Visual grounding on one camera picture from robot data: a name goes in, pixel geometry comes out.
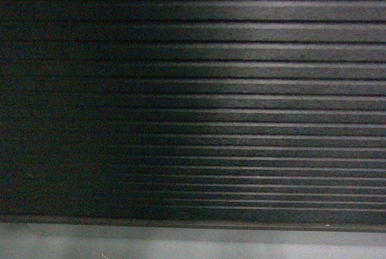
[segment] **gray floor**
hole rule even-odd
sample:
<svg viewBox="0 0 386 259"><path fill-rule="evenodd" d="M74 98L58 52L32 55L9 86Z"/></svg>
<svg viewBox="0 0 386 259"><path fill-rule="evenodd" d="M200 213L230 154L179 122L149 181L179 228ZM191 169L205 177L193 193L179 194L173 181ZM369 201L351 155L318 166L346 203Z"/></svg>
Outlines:
<svg viewBox="0 0 386 259"><path fill-rule="evenodd" d="M0 224L0 258L386 258L386 234Z"/></svg>

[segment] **rolling shutter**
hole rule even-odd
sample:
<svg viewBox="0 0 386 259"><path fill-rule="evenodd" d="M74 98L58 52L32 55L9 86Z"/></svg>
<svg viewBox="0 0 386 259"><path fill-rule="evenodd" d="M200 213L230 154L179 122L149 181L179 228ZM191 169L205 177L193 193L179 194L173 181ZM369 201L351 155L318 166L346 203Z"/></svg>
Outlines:
<svg viewBox="0 0 386 259"><path fill-rule="evenodd" d="M386 0L0 8L2 220L385 223Z"/></svg>

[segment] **ribbed metal surface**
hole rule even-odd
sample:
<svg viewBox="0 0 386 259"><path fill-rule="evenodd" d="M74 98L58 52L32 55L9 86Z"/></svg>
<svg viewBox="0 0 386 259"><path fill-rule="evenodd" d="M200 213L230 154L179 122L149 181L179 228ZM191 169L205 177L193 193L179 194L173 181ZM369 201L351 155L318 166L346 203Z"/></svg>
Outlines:
<svg viewBox="0 0 386 259"><path fill-rule="evenodd" d="M386 0L0 8L3 217L386 223Z"/></svg>

